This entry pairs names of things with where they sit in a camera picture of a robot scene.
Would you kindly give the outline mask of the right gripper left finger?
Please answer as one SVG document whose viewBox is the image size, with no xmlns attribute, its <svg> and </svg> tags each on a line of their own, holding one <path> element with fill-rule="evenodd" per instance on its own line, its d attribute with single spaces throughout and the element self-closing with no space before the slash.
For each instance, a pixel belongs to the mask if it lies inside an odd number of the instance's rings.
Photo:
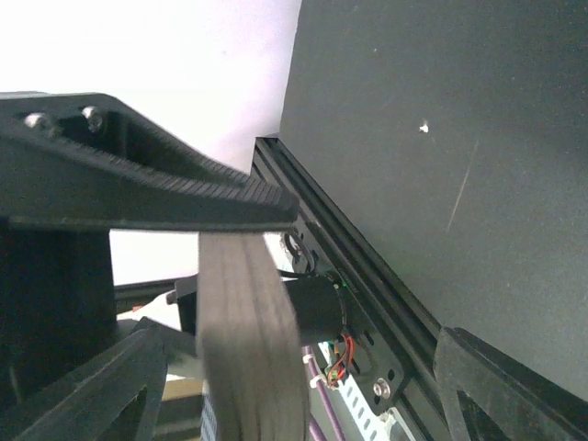
<svg viewBox="0 0 588 441">
<path fill-rule="evenodd" d="M 1 417 L 3 440 L 151 440 L 167 363 L 139 330 Z"/>
</svg>

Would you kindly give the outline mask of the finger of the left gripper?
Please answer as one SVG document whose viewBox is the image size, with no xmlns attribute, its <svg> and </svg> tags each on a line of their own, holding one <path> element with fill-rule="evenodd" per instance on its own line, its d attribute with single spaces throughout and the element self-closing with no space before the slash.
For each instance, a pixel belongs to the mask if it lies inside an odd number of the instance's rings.
<svg viewBox="0 0 588 441">
<path fill-rule="evenodd" d="M 299 207 L 113 96 L 1 96 L 1 216 L 19 228 L 285 230 Z"/>
</svg>

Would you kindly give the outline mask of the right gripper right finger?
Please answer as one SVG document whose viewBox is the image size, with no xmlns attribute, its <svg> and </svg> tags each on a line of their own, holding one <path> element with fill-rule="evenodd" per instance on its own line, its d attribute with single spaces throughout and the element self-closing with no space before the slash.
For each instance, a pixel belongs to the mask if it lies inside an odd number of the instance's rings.
<svg viewBox="0 0 588 441">
<path fill-rule="evenodd" d="M 434 372 L 454 440 L 585 440 L 587 402 L 461 328 L 444 327 Z"/>
</svg>

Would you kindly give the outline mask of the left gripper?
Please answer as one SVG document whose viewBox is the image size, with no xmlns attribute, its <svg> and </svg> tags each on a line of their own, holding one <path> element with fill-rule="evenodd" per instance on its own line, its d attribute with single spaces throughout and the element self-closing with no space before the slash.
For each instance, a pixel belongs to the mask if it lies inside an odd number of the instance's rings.
<svg viewBox="0 0 588 441">
<path fill-rule="evenodd" d="M 1 402 L 16 404 L 110 348 L 116 301 L 107 232 L 1 224 Z"/>
</svg>

